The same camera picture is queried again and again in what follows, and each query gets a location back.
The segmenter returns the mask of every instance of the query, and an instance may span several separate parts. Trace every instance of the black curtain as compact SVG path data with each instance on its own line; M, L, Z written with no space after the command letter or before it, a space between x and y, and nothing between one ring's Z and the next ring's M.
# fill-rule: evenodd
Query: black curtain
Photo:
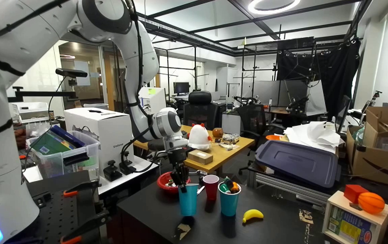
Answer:
M361 42L352 40L312 57L282 51L277 58L277 80L308 82L321 79L328 118L337 116L343 96L352 97L352 81L360 65Z

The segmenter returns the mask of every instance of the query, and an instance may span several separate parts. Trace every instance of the red plastic cup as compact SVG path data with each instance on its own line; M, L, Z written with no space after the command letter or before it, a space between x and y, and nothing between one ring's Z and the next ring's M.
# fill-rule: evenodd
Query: red plastic cup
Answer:
M206 188L206 195L209 201L217 199L218 181L220 178L214 175L207 175L203 177L204 187Z

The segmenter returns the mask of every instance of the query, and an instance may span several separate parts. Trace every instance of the white chicken toy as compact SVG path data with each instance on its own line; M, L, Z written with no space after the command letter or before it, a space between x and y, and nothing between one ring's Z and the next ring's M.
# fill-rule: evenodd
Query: white chicken toy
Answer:
M192 126L191 132L188 134L188 146L200 151L206 151L211 148L212 138L209 136L204 124L192 124Z

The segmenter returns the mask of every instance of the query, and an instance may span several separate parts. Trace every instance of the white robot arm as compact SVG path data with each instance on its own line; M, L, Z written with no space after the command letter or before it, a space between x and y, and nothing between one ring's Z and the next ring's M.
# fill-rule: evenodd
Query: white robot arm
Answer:
M0 243L30 225L39 213L21 178L5 89L71 30L92 42L111 39L118 46L127 68L125 91L134 137L141 142L164 138L177 169L175 182L184 187L188 172L181 147L187 141L182 138L176 111L165 108L148 117L138 104L138 91L157 73L158 60L144 26L135 21L129 1L131 10L121 0L0 1ZM139 57L143 58L143 66L139 65Z

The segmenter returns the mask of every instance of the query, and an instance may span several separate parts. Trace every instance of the orange basketball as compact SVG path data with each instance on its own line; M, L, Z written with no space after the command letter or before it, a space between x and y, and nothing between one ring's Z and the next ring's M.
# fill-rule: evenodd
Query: orange basketball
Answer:
M385 207L385 201L382 197L372 192L361 193L358 196L358 204L370 214L380 213Z

